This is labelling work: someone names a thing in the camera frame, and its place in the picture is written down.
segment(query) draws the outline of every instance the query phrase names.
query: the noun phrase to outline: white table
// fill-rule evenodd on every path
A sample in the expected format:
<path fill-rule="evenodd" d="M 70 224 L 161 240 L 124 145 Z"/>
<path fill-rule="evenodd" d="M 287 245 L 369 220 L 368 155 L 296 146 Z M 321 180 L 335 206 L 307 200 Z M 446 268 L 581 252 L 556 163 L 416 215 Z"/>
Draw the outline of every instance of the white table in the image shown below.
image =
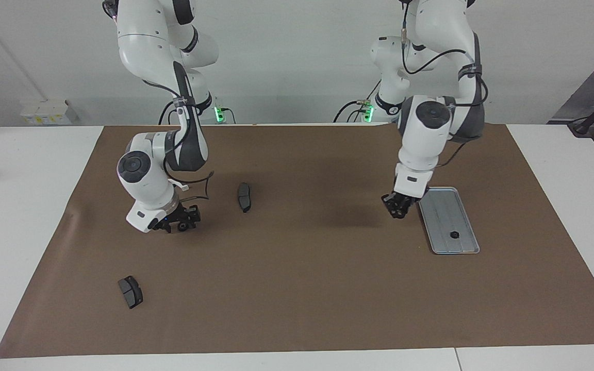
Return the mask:
<path fill-rule="evenodd" d="M 509 129 L 594 275 L 594 143 L 559 126 Z M 0 128 L 0 340 L 101 131 Z M 594 370 L 594 345 L 0 360 L 0 369 L 59 368 Z"/>

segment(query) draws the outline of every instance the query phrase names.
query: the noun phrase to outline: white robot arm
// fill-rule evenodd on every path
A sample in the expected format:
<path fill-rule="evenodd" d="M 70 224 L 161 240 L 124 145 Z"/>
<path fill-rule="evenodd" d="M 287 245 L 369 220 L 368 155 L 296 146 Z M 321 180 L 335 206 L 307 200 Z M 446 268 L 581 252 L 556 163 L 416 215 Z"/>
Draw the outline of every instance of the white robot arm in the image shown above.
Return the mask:
<path fill-rule="evenodd" d="M 487 98 L 478 38 L 466 16 L 474 0 L 401 2 L 407 4 L 403 37 L 380 38 L 371 52 L 382 71 L 373 120 L 398 121 L 403 136 L 393 193 L 382 197 L 394 218 L 404 218 L 427 192 L 446 141 L 466 143 L 481 137 Z M 406 99 L 408 75 L 432 70 L 442 56 L 459 71 L 457 98 L 414 95 Z"/>
<path fill-rule="evenodd" d="M 195 228 L 197 207 L 186 209 L 175 187 L 188 184 L 171 178 L 167 169 L 195 172 L 208 158 L 200 115 L 209 112 L 212 95 L 205 78 L 193 70 L 219 57 L 214 40 L 191 26 L 190 0 L 106 0 L 102 7 L 118 28 L 123 65 L 146 84 L 172 94 L 180 130 L 137 134 L 118 162 L 118 177 L 135 199 L 127 221 L 141 230 Z"/>

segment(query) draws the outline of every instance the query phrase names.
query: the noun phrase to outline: black clamp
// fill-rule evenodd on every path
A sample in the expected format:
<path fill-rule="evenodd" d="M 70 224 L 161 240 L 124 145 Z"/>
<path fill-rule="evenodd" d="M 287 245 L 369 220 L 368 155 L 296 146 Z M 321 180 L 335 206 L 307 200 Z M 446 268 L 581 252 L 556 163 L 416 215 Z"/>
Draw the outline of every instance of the black clamp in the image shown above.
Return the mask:
<path fill-rule="evenodd" d="M 407 216 L 409 208 L 419 201 L 420 199 L 398 192 L 382 196 L 382 203 L 394 219 L 404 219 Z"/>
<path fill-rule="evenodd" d="M 174 100 L 175 108 L 181 107 L 197 107 L 196 99 L 193 96 L 181 96 L 180 98 L 176 98 Z"/>
<path fill-rule="evenodd" d="M 382 98 L 380 98 L 379 94 L 375 96 L 375 102 L 377 103 L 377 106 L 382 108 L 382 110 L 386 111 L 387 115 L 389 116 L 398 115 L 401 108 L 403 108 L 403 103 L 405 103 L 405 101 L 402 101 L 398 104 L 391 104 L 385 102 L 384 100 L 382 100 Z"/>
<path fill-rule="evenodd" d="M 201 221 L 201 212 L 199 207 L 191 205 L 189 209 L 186 209 L 182 204 L 177 205 L 177 209 L 173 213 L 170 213 L 164 219 L 158 221 L 153 219 L 148 229 L 151 230 L 165 230 L 167 233 L 172 232 L 171 224 L 177 223 L 177 230 L 179 232 L 185 232 L 189 229 L 195 229 L 196 223 Z"/>
<path fill-rule="evenodd" d="M 461 68 L 460 71 L 457 73 L 457 79 L 460 80 L 460 78 L 463 78 L 464 76 L 467 76 L 467 75 L 472 75 L 470 77 L 473 77 L 475 75 L 481 76 L 482 74 L 483 74 L 483 65 L 476 62 L 471 65 L 465 65 L 463 68 Z"/>

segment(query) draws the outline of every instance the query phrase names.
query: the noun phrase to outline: small black object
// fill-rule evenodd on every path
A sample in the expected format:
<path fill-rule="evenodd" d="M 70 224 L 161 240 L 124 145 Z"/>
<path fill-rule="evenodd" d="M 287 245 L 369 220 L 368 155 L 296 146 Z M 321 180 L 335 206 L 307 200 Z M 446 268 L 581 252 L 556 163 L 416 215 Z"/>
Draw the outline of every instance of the small black object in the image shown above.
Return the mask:
<path fill-rule="evenodd" d="M 168 214 L 167 217 L 164 219 L 157 221 L 157 219 L 153 220 L 148 228 L 153 230 L 160 230 L 163 229 L 167 231 L 167 233 L 171 233 L 171 223 L 177 222 L 177 230 L 180 232 L 185 232 L 188 229 L 195 229 L 196 223 L 201 221 L 201 212 L 199 211 L 199 207 L 196 205 L 191 205 L 189 209 L 186 209 L 183 205 L 178 205 L 177 209 L 171 214 Z"/>
<path fill-rule="evenodd" d="M 242 213 L 248 213 L 252 209 L 251 188 L 247 183 L 241 183 L 238 188 L 238 202 Z"/>
<path fill-rule="evenodd" d="M 118 281 L 118 287 L 121 288 L 123 297 L 127 302 L 127 306 L 130 309 L 143 303 L 143 294 L 141 293 L 141 287 L 137 280 L 132 276 L 127 276 L 122 280 Z"/>

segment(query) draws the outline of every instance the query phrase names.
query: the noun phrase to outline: black mount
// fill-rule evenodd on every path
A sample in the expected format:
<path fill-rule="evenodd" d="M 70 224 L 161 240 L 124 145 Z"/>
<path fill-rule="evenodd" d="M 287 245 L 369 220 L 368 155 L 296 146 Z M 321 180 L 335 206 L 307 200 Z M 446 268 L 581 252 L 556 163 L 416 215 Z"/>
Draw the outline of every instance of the black mount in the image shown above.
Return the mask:
<path fill-rule="evenodd" d="M 196 223 L 200 221 L 201 212 L 199 211 L 198 206 L 192 205 L 189 209 L 186 209 L 182 204 L 178 204 L 177 209 L 159 221 L 159 223 L 153 227 L 153 230 L 163 229 L 167 231 L 167 233 L 171 233 L 171 224 L 177 223 L 177 230 L 185 232 L 188 229 L 196 229 Z"/>
<path fill-rule="evenodd" d="M 420 199 L 393 192 L 390 195 L 382 196 L 382 202 L 394 219 L 404 219 L 409 208 L 419 202 Z"/>
<path fill-rule="evenodd" d="M 570 132 L 572 133 L 572 135 L 577 138 L 592 138 L 592 136 L 589 133 L 590 127 L 584 127 L 583 124 L 584 123 L 581 123 L 581 124 L 571 123 L 571 124 L 567 124 L 567 126 L 568 126 L 568 129 L 570 129 Z"/>

